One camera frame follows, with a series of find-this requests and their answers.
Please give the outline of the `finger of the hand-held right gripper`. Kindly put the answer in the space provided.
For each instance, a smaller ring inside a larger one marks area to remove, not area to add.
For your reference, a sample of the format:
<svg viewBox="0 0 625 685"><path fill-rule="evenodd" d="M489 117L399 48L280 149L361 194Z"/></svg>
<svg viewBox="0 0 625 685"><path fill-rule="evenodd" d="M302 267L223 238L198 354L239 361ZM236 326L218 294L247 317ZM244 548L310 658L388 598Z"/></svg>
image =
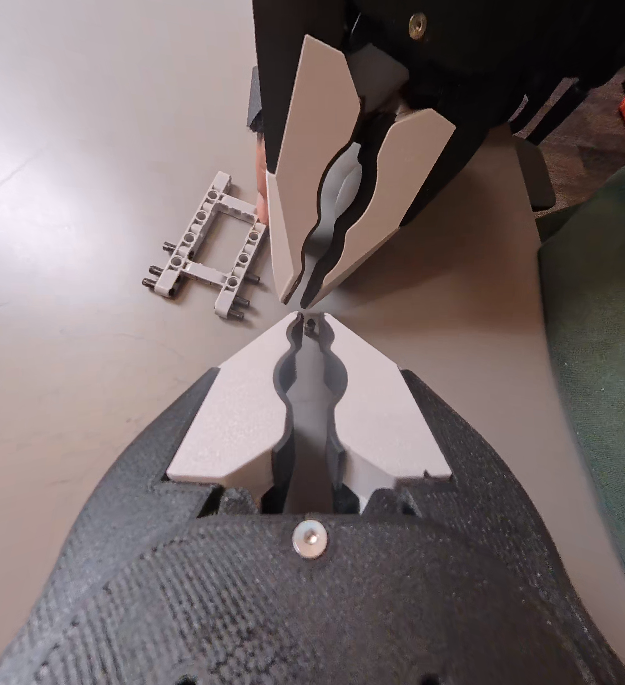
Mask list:
<svg viewBox="0 0 625 685"><path fill-rule="evenodd" d="M358 191L334 222L302 308L316 305L393 237L454 131L433 109L396 119L385 113L373 122L358 154Z"/></svg>
<svg viewBox="0 0 625 685"><path fill-rule="evenodd" d="M360 112L344 54L305 35L277 166L266 174L274 288L283 304L301 282L325 177L350 145Z"/></svg>

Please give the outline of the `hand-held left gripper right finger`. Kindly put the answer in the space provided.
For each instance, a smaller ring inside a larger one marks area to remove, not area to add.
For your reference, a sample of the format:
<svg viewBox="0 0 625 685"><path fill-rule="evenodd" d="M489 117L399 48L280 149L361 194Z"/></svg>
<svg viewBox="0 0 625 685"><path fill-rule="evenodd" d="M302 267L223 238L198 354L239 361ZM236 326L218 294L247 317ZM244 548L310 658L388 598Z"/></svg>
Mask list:
<svg viewBox="0 0 625 685"><path fill-rule="evenodd" d="M330 314L318 317L333 511L360 513L374 492L452 470L399 366Z"/></svg>

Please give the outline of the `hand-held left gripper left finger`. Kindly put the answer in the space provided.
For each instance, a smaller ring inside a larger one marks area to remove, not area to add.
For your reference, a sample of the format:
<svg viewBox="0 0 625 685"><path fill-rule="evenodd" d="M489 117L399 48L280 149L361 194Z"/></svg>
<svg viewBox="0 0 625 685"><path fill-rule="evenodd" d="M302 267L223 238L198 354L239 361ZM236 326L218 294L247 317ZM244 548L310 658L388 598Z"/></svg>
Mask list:
<svg viewBox="0 0 625 685"><path fill-rule="evenodd" d="M287 393L303 328L302 313L290 313L212 370L169 480L243 488L264 513L283 512L296 460Z"/></svg>

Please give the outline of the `grey lego frame black pins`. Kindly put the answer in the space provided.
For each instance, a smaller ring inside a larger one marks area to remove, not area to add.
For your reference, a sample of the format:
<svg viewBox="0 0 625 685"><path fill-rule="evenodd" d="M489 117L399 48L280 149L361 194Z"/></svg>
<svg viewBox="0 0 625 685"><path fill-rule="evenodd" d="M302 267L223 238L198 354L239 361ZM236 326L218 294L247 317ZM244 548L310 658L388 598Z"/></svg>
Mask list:
<svg viewBox="0 0 625 685"><path fill-rule="evenodd" d="M218 172L197 211L176 243L164 242L162 249L168 260L162 267L148 268L149 277L142 285L166 299L174 299L182 283L191 279L217 289L214 313L222 319L243 321L250 301L240 295L244 284L258 285L260 278L253 270L257 254L263 244L268 227L259 219L255 205L230 194L231 176ZM197 261L201 249L210 235L219 215L225 215L247 226L245 241L231 269L222 271Z"/></svg>

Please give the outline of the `person's right hand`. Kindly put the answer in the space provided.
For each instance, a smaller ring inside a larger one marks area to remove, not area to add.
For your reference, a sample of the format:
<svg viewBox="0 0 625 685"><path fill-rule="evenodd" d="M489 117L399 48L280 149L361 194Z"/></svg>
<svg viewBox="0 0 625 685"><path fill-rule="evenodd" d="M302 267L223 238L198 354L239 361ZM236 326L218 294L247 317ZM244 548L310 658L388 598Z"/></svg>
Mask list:
<svg viewBox="0 0 625 685"><path fill-rule="evenodd" d="M263 133L256 133L256 186L257 200L256 210L258 221L263 225L269 225L268 219L268 195L266 184L266 150Z"/></svg>

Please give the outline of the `black chair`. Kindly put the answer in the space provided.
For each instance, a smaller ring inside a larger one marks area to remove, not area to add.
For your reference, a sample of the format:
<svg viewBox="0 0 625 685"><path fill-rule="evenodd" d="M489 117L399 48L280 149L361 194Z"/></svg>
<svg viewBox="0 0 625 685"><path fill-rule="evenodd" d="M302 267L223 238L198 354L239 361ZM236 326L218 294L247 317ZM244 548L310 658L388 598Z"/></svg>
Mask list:
<svg viewBox="0 0 625 685"><path fill-rule="evenodd" d="M563 77L557 71L538 71L519 78L515 93L526 98L526 102L520 104L521 109L508 122L513 134L522 131L531 122L562 80ZM525 140L534 146L540 145L586 100L589 91L590 88L581 79L572 81Z"/></svg>

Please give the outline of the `green sweater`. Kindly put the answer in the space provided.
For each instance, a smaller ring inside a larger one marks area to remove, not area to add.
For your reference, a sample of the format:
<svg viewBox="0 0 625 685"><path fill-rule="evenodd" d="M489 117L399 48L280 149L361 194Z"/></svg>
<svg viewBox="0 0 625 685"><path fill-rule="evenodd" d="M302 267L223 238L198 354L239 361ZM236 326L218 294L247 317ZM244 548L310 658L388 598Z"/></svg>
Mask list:
<svg viewBox="0 0 625 685"><path fill-rule="evenodd" d="M551 361L625 568L625 167L537 224Z"/></svg>

